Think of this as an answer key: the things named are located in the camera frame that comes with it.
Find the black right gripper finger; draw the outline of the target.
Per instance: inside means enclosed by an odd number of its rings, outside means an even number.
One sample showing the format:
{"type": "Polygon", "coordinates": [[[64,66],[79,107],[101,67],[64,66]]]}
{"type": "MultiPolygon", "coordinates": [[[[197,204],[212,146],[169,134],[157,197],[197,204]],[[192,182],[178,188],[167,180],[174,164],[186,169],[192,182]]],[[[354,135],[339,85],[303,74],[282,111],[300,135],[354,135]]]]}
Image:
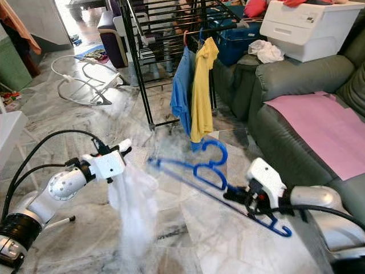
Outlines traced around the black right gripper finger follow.
{"type": "Polygon", "coordinates": [[[250,206],[254,196],[249,186],[229,186],[223,195],[224,199],[243,204],[243,206],[250,206]]]}

